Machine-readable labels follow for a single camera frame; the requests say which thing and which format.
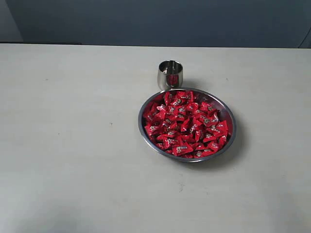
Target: table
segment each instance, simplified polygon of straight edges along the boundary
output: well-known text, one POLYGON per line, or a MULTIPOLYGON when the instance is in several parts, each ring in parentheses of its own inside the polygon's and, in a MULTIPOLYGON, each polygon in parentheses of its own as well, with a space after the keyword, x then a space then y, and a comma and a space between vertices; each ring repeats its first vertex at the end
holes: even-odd
POLYGON ((0 231, 311 232, 311 50, 0 45, 0 231), (158 64, 223 100, 234 144, 205 163, 137 125, 158 64))

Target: stainless steel bowl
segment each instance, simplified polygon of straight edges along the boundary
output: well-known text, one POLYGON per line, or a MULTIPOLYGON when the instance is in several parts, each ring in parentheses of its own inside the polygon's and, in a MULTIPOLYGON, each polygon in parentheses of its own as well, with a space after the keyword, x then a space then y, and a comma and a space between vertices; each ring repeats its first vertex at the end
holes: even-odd
POLYGON ((144 140, 148 143, 148 145, 150 147, 152 147, 154 150, 156 150, 157 152, 159 152, 160 154, 167 156, 171 159, 175 159, 178 160, 180 162, 200 162, 200 161, 205 161, 205 160, 209 160, 212 159, 214 157, 216 157, 217 155, 220 155, 222 153, 224 153, 233 143, 233 140, 235 138, 235 134, 237 131, 237 126, 236 126, 236 122, 235 119, 233 117, 232 112, 230 111, 230 109, 227 107, 227 105, 225 105, 224 102, 222 102, 220 99, 218 99, 216 96, 205 92, 205 91, 201 91, 201 90, 197 90, 197 89, 193 89, 193 88, 175 88, 175 89, 171 89, 171 90, 166 90, 166 91, 161 91, 156 93, 155 95, 151 96, 149 99, 147 99, 147 101, 143 104, 143 106, 140 109, 139 115, 138 115, 138 127, 140 130, 140 133, 142 135, 142 137, 144 138, 144 140), (164 96, 165 92, 168 91, 185 91, 185 90, 191 90, 195 93, 199 93, 199 102, 202 101, 206 101, 211 103, 215 108, 219 109, 219 113, 218 113, 218 117, 219 120, 226 120, 227 121, 227 125, 228 125, 228 138, 227 138, 227 144, 217 153, 207 156, 207 157, 202 157, 202 158, 193 158, 193 159, 187 159, 187 158, 181 158, 181 157, 177 157, 174 156, 172 154, 168 154, 165 151, 162 151, 161 149, 159 149, 157 146, 155 146, 150 139, 148 138, 148 135, 145 131, 145 120, 142 117, 145 109, 149 109, 151 107, 151 101, 156 99, 160 99, 164 96))

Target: bowl rim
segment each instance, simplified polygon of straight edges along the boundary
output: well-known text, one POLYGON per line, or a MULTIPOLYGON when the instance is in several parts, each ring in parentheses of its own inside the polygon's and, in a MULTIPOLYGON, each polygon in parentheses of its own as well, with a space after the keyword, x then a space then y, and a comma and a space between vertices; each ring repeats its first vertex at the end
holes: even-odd
POLYGON ((163 91, 160 91, 154 95, 152 95, 150 98, 148 98, 144 104, 142 105, 140 111, 139 111, 139 114, 138 114, 138 127, 139 127, 139 131, 143 137, 143 139, 146 141, 146 143, 151 147, 153 148, 155 151, 157 151, 158 153, 166 156, 166 157, 169 157, 171 159, 174 159, 174 160, 177 160, 177 161, 180 161, 180 162, 187 162, 187 163, 193 163, 193 162, 201 162, 201 161, 206 161, 206 160, 209 160, 209 159, 212 159, 222 153, 224 153, 230 146, 231 144, 233 143, 234 139, 235 139, 235 136, 236 136, 236 131, 237 131, 237 125, 236 125, 236 121, 235 121, 235 118, 231 112, 231 110, 228 108, 228 106, 222 102, 219 98, 217 98, 216 96, 212 95, 211 93, 208 93, 206 91, 202 91, 202 90, 199 90, 199 89, 195 89, 195 88, 172 88, 172 89, 169 89, 169 90, 163 90, 163 91), (162 94, 162 93, 165 93, 165 92, 168 92, 168 91, 195 91, 195 92, 199 92, 201 94, 204 94, 204 95, 208 95, 212 98, 214 98, 217 102, 219 102, 229 113, 231 119, 232 119, 232 135, 229 139, 229 141, 226 143, 226 145, 220 149, 220 151, 216 152, 215 154, 213 155, 210 155, 210 156, 207 156, 207 157, 201 157, 201 158, 193 158, 193 159, 188 159, 188 158, 181 158, 181 157, 177 157, 177 156, 174 156, 172 154, 168 154, 166 153, 165 151, 161 150, 160 148, 158 148, 157 146, 155 146, 149 139, 149 137, 147 136, 146 132, 145 132, 145 129, 144 129, 144 126, 142 125, 143 121, 142 121, 142 115, 143 115, 143 112, 145 110, 145 107, 147 106, 147 104, 153 100, 156 96, 162 94))

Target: metal cup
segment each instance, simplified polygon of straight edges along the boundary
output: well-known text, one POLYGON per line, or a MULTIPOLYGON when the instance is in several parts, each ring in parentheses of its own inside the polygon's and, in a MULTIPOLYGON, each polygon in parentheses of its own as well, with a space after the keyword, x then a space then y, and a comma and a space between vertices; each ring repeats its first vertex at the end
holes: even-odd
POLYGON ((179 88, 183 83, 183 66, 177 61, 164 61, 159 65, 157 84, 161 90, 179 88))

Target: gray wall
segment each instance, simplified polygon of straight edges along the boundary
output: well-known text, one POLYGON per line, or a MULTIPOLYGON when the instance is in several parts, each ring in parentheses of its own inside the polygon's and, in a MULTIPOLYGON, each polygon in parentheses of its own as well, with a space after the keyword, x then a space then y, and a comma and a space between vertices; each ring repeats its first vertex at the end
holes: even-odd
POLYGON ((5 0, 0 0, 0 41, 23 41, 5 0))
POLYGON ((296 48, 311 0, 7 0, 27 42, 296 48))

